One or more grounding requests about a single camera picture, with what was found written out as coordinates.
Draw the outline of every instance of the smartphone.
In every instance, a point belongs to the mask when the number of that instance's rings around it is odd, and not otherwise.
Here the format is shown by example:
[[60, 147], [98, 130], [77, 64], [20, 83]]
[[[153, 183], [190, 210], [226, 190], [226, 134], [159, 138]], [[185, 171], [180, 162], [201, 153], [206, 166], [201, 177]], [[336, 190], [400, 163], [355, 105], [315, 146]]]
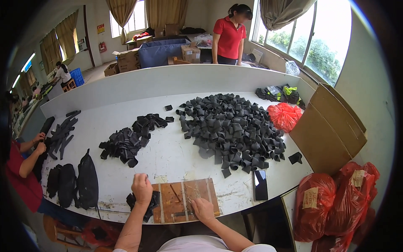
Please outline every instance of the smartphone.
[[253, 196], [255, 201], [268, 200], [266, 172], [253, 171]]

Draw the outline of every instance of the fire extinguisher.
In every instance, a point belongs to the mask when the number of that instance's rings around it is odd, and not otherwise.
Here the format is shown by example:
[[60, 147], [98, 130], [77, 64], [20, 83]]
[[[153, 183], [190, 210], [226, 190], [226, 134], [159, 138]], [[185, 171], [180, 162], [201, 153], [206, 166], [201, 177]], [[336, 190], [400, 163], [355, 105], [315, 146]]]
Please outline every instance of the fire extinguisher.
[[100, 47], [100, 52], [106, 52], [106, 45], [105, 45], [105, 42], [101, 42], [101, 43], [99, 44], [99, 47]]

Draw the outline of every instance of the wooden stick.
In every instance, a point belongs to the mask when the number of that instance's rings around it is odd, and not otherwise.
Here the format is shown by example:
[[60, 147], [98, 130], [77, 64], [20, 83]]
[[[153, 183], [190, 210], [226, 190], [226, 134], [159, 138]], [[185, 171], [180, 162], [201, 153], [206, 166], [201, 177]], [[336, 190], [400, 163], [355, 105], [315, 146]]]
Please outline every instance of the wooden stick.
[[179, 196], [176, 194], [172, 184], [169, 184], [171, 186], [172, 191], [174, 192], [175, 196], [177, 197], [177, 199], [179, 200], [179, 202], [182, 202], [181, 199], [179, 198]]

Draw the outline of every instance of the wooden board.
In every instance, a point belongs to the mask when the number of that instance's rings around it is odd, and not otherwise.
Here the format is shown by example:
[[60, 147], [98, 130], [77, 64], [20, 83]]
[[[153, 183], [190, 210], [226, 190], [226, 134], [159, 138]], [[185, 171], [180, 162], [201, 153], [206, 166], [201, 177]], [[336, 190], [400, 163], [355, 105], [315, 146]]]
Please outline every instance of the wooden board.
[[214, 216], [220, 216], [212, 178], [153, 184], [152, 187], [154, 191], [161, 192], [160, 205], [153, 210], [154, 223], [197, 220], [191, 206], [191, 200], [196, 198], [210, 201], [214, 206]]

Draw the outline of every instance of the black hair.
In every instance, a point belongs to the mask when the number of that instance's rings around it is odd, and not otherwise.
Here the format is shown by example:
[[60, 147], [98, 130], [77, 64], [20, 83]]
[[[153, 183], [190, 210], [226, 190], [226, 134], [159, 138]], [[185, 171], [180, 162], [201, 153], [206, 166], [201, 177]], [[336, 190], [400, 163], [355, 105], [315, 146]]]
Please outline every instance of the black hair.
[[246, 4], [234, 4], [228, 10], [229, 17], [234, 16], [234, 11], [236, 11], [237, 14], [244, 14], [249, 20], [252, 20], [252, 18], [253, 18], [252, 10]]
[[66, 65], [65, 65], [65, 64], [62, 64], [60, 61], [56, 62], [56, 66], [60, 66], [61, 68], [63, 68], [63, 71], [64, 71], [65, 73], [68, 73], [67, 68], [66, 68]]

